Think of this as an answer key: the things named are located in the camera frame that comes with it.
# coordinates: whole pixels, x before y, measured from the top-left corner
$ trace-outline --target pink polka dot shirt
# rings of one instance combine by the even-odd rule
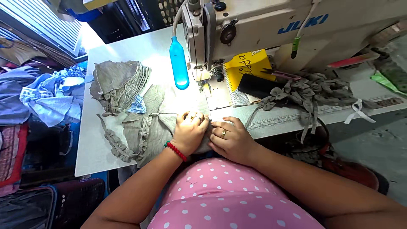
[[[323,229],[267,177],[227,159],[185,169],[147,229]]]

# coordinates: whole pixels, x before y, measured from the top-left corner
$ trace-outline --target ruler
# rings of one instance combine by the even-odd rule
[[[374,101],[374,102],[378,103],[378,102],[393,99],[393,98],[394,98],[394,96],[386,95],[386,96],[381,96],[381,97],[376,97],[376,98],[370,99],[370,101]],[[318,107],[318,116],[323,115],[323,114],[333,113],[333,112],[340,111],[340,110],[346,110],[346,109],[352,109],[352,108],[351,108],[351,106],[327,106],[327,105],[319,106]],[[264,120],[260,120],[260,121],[253,120],[247,129],[248,130],[257,130],[257,129],[261,129],[264,127],[280,125],[283,123],[289,123],[289,122],[293,122],[293,121],[297,122],[299,119],[300,119],[300,112],[297,111],[294,114],[289,114],[289,115],[285,115],[285,116],[272,117],[272,118],[264,119]]]

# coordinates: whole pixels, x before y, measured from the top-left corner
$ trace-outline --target white strap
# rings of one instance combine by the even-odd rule
[[[349,124],[350,121],[355,117],[356,114],[358,114],[360,117],[362,117],[364,120],[367,120],[370,123],[375,123],[376,121],[368,117],[365,113],[363,113],[362,110],[362,100],[358,99],[354,104],[352,104],[352,108],[355,111],[354,113],[350,114],[346,120],[344,121],[345,124]]]

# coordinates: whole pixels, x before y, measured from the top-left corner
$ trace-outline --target spiral notebook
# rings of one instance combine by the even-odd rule
[[[247,105],[248,100],[245,94],[236,91],[243,74],[247,73],[263,79],[275,80],[274,75],[261,72],[264,70],[263,68],[271,69],[269,58],[264,49],[236,55],[231,61],[223,64],[223,72],[233,107]]]

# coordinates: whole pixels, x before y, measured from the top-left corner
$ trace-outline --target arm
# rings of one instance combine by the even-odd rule
[[[357,182],[268,150],[251,138],[239,119],[224,120],[234,125],[214,122],[217,128],[209,146],[232,161],[255,168],[328,217],[329,228],[383,228],[389,226],[388,220],[407,226],[402,205]],[[223,129],[227,130],[225,139],[220,138]]]
[[[202,113],[178,115],[171,143],[185,156],[199,146],[209,125]],[[182,163],[182,159],[170,148],[165,148],[152,161],[115,189],[83,224],[87,228],[140,228],[148,216],[168,179]]]

